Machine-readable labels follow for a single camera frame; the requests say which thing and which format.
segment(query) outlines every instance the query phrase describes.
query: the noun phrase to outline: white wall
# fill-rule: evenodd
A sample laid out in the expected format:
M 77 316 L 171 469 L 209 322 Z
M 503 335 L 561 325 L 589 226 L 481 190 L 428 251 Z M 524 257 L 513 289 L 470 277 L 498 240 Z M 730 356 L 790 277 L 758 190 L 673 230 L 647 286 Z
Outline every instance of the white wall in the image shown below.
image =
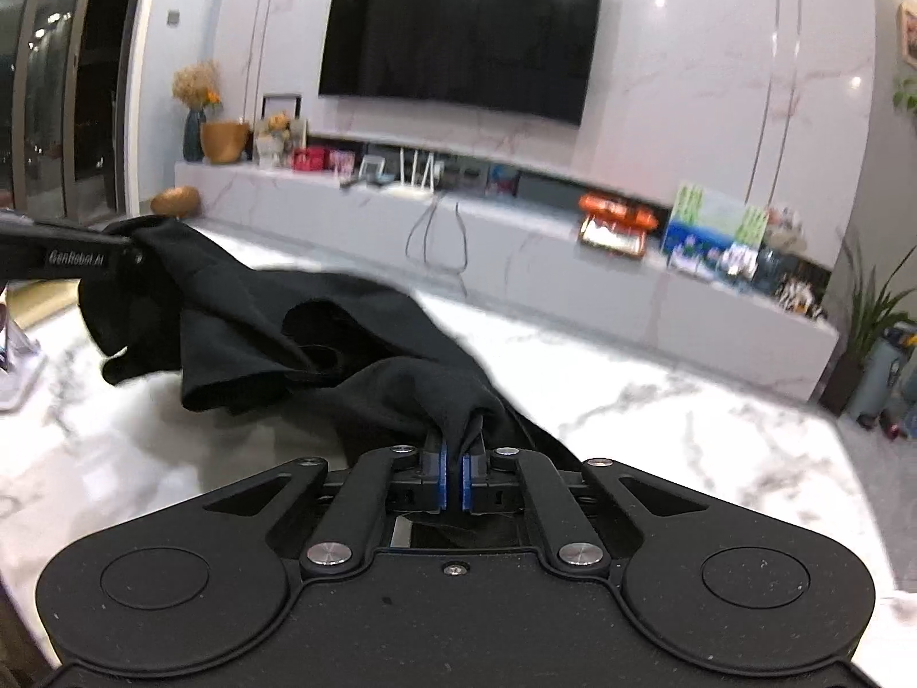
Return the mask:
M 214 55 L 229 115 L 257 118 L 261 95 L 300 92 L 314 132 L 447 147 L 662 204 L 690 179 L 796 207 L 808 255 L 833 265 L 867 134 L 873 0 L 603 0 L 579 130 L 318 98 L 329 2 L 223 0 Z
M 900 58 L 898 8 L 902 2 L 876 0 L 876 85 L 869 136 L 863 158 L 849 235 L 859 238 L 868 267 L 888 277 L 900 259 L 917 243 L 917 123 L 895 111 L 891 96 L 896 77 L 917 77 Z M 825 305 L 839 326 L 845 325 L 850 284 L 849 266 L 840 257 L 828 285 Z M 896 277 L 900 289 L 917 286 L 917 257 Z M 917 294 L 904 301 L 917 314 Z
M 127 88 L 127 199 L 136 210 L 174 184 L 188 112 L 171 97 L 177 69 L 212 57 L 222 0 L 139 0 Z M 178 26 L 166 24 L 179 10 Z

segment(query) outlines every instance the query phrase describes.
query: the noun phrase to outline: gray floor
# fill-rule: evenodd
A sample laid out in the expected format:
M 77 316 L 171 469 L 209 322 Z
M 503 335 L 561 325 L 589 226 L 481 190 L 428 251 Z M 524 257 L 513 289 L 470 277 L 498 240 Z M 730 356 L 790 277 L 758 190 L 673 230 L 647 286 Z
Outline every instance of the gray floor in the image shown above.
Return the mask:
M 872 504 L 900 589 L 917 592 L 917 439 L 886 439 L 842 417 L 842 443 Z

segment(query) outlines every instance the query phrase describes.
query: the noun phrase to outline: triangular cutout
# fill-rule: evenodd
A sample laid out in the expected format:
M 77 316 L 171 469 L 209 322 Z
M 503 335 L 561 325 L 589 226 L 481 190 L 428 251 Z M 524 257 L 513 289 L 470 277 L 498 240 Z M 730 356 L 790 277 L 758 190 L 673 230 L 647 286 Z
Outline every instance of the triangular cutout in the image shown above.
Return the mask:
M 239 517 L 254 517 L 264 509 L 270 500 L 281 492 L 290 480 L 290 476 L 277 476 L 266 482 L 253 486 L 238 494 L 220 499 L 205 507 L 207 512 L 237 514 Z
M 633 476 L 622 476 L 621 482 L 625 485 L 627 491 L 636 496 L 641 505 L 644 505 L 650 513 L 656 517 L 672 517 L 673 514 L 686 514 L 689 512 L 703 512 L 707 509 L 706 505 L 699 505 L 691 502 L 683 496 L 671 494 L 669 491 L 662 491 L 648 483 L 636 480 Z

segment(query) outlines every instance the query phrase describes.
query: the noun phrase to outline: flat screen tv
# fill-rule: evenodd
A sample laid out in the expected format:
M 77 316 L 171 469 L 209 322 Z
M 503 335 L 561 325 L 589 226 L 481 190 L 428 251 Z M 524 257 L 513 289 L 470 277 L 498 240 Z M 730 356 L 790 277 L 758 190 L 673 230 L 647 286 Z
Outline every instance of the flat screen tv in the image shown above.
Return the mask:
M 331 0 L 319 94 L 582 119 L 601 0 Z

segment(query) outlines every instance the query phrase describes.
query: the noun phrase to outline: black fabric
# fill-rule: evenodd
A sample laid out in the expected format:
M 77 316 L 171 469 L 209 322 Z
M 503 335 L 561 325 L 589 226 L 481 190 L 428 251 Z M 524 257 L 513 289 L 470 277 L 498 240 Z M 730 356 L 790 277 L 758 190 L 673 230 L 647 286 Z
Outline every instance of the black fabric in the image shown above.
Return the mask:
M 558 468 L 579 468 L 403 292 L 350 274 L 251 269 L 171 218 L 107 232 L 144 253 L 118 280 L 80 285 L 86 326 L 110 357 L 108 382 L 180 369 L 192 411 L 244 412 L 297 393 L 335 420 L 351 462 L 438 433 L 455 494 L 456 460 L 478 436 L 488 448 L 536 449 Z

